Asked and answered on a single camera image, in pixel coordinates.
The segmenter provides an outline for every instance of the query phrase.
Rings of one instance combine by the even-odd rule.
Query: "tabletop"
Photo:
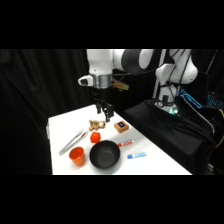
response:
[[[88,106],[66,114],[49,118],[49,138],[51,144],[52,168],[54,175],[191,175],[185,168],[169,157],[149,139],[138,132],[118,114],[114,114],[105,129],[99,129],[101,141],[110,140],[116,144],[127,140],[135,143],[121,147],[121,157],[113,169],[102,171],[95,168],[89,159],[89,153],[94,144],[90,141],[91,132],[75,147],[85,150],[86,162],[77,167],[69,159],[69,152],[60,156],[59,151],[76,135],[78,131],[87,131],[90,127],[89,120],[104,121],[104,113],[97,114],[96,106]],[[114,124],[125,121],[129,130],[119,134]],[[146,157],[128,159],[128,155],[146,153]]]

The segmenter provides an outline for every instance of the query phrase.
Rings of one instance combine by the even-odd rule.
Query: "tongs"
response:
[[[84,129],[82,129],[82,130],[80,130],[77,134],[76,134],[76,136],[71,140],[71,141],[69,141],[69,143],[59,152],[59,154],[62,156],[63,154],[65,154],[66,152],[68,152],[70,149],[72,149],[79,141],[81,141],[82,139],[84,139],[87,135],[88,135],[88,133],[89,133],[89,131],[87,131],[87,132],[85,132],[85,133],[83,133],[84,132]]]

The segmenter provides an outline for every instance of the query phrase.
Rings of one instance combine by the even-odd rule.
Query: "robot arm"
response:
[[[106,122],[114,116],[110,103],[113,69],[138,75],[144,72],[152,58],[153,49],[88,49],[90,64],[89,75],[79,79],[82,86],[91,86],[94,91],[94,103],[97,112],[101,109],[106,115]]]
[[[88,49],[90,64],[89,75],[79,79],[82,86],[91,86],[94,90],[94,103],[98,113],[101,109],[106,115],[106,122],[114,115],[110,102],[113,69],[124,71],[130,75],[139,75],[149,66],[154,49]],[[177,52],[171,49],[170,55]],[[160,81],[160,94],[157,106],[169,112],[175,108],[174,98],[177,94],[172,83],[189,84],[198,74],[191,60],[191,49],[179,49],[173,57],[175,64],[164,64],[156,71]]]

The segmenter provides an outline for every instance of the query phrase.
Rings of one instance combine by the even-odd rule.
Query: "black curtain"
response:
[[[215,52],[194,49],[193,62],[206,71]],[[160,54],[157,49],[148,70],[158,66]],[[210,89],[220,94],[223,59],[218,49],[209,71]],[[77,82],[88,70],[85,49],[0,49],[1,174],[52,174],[48,118],[93,104],[91,88]],[[130,89],[113,90],[115,111],[123,116],[126,109],[151,99],[155,80],[155,72],[125,77]]]

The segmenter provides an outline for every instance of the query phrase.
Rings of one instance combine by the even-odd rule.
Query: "red cup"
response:
[[[76,166],[82,166],[85,163],[84,149],[81,147],[74,148],[69,153],[69,158]]]

